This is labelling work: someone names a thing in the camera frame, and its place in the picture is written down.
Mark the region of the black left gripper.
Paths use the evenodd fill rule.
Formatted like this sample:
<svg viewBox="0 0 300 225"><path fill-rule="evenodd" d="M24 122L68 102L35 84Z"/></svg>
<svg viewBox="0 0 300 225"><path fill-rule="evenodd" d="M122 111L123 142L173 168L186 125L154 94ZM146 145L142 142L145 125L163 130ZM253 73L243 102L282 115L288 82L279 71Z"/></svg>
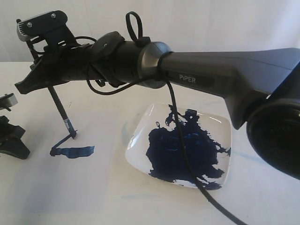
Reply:
<svg viewBox="0 0 300 225"><path fill-rule="evenodd" d="M30 150L21 141L25 129L9 123L6 116L0 117L0 152L18 159L27 159Z"/></svg>

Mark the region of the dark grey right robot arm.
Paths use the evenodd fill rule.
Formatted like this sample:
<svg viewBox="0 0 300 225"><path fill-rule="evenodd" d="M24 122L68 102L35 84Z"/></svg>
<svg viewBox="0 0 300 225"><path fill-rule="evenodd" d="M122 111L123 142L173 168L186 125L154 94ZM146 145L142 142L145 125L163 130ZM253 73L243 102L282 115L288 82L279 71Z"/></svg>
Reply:
<svg viewBox="0 0 300 225"><path fill-rule="evenodd" d="M256 153L300 177L300 51L173 52L148 37L126 41L114 31L93 44L46 52L15 86L21 94L80 80L158 89L166 81L224 99L232 125L247 125Z"/></svg>

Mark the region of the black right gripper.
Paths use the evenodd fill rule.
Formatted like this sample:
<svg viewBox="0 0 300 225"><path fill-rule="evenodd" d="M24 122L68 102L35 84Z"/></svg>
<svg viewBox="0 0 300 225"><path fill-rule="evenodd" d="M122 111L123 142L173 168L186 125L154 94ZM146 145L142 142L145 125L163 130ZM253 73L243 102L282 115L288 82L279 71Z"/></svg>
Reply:
<svg viewBox="0 0 300 225"><path fill-rule="evenodd" d="M20 94L47 88L51 83L81 81L94 77L91 68L90 50L92 44L61 46L48 51L38 64L31 65L31 71L15 87Z"/></svg>

